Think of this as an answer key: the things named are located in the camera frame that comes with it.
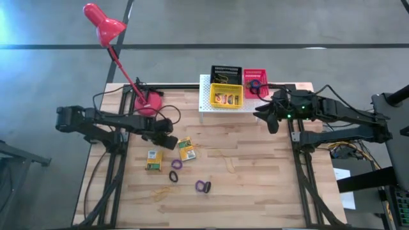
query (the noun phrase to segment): yellow basket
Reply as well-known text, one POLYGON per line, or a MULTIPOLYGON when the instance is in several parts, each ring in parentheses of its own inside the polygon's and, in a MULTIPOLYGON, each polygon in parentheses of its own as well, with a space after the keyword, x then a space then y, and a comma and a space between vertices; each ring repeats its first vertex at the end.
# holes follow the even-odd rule
POLYGON ((216 108, 238 109, 243 105, 243 86, 230 84, 210 84, 210 105, 216 108), (238 96, 237 105, 215 103, 216 93, 233 94, 238 96))

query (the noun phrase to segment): lamp shade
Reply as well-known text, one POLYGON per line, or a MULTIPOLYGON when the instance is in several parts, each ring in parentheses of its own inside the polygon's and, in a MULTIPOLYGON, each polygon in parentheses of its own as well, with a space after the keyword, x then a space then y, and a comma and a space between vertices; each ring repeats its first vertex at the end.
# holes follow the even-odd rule
POLYGON ((94 3, 88 3, 83 10, 85 16, 96 26, 96 35, 103 47, 107 47, 112 39, 127 28, 123 22, 107 17, 94 3))

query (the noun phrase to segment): lamp base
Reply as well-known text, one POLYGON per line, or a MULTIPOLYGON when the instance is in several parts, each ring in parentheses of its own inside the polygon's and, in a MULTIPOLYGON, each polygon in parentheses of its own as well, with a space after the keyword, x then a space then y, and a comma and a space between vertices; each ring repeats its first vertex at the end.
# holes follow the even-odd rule
POLYGON ((159 111, 162 106, 162 99, 158 93, 149 92, 148 103, 142 104, 138 98, 135 100, 135 110, 138 110, 138 113, 142 116, 153 116, 159 111))

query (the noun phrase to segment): yellow box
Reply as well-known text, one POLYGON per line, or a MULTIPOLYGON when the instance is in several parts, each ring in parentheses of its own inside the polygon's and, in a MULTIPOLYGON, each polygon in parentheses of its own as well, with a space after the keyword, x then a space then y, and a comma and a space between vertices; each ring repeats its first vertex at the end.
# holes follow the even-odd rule
POLYGON ((243 105, 243 86, 210 84, 210 105, 216 108, 238 109, 243 105))
POLYGON ((191 159, 196 158, 196 152, 194 151, 194 147, 193 147, 192 140, 190 139, 190 137, 186 137, 182 140, 179 140, 178 147, 179 147, 179 154, 180 154, 181 161, 191 160, 191 159))
POLYGON ((146 170, 158 170, 162 168, 162 150, 149 150, 148 151, 148 160, 146 161, 146 170))

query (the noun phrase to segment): wooden tabletop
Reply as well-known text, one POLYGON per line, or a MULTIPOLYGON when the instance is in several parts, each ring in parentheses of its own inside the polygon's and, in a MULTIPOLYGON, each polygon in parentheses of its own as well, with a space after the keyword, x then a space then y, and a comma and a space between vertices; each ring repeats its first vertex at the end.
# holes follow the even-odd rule
MULTIPOLYGON (((309 82, 295 84, 297 89, 313 90, 309 82)), ((122 85, 108 84, 105 90, 122 85)), ((199 156, 184 162, 177 171, 179 182, 173 185, 168 175, 171 161, 179 158, 178 148, 164 150, 161 172, 145 171, 148 150, 158 147, 131 134, 116 227, 305 227, 287 121, 281 122, 273 135, 266 123, 256 123, 252 114, 205 114, 200 124, 198 89, 163 92, 163 104, 181 110, 181 121, 172 135, 179 139, 190 136, 199 156), (197 180, 212 183, 209 194, 195 191, 197 180), (155 202, 152 191, 164 187, 170 187, 171 192, 155 202)), ((101 110, 117 113, 120 99, 120 90, 105 95, 101 110)), ((163 113, 173 121, 178 118, 172 108, 165 108, 163 113)), ((305 122, 305 129, 320 132, 322 124, 305 122)), ((91 148, 74 224, 84 220, 84 192, 104 151, 101 144, 91 148)), ((102 195, 108 158, 106 154, 89 189, 87 213, 102 195)), ((313 153, 313 167, 320 196, 336 217, 346 222, 327 151, 313 153)), ((314 220, 311 197, 309 206, 314 220)))

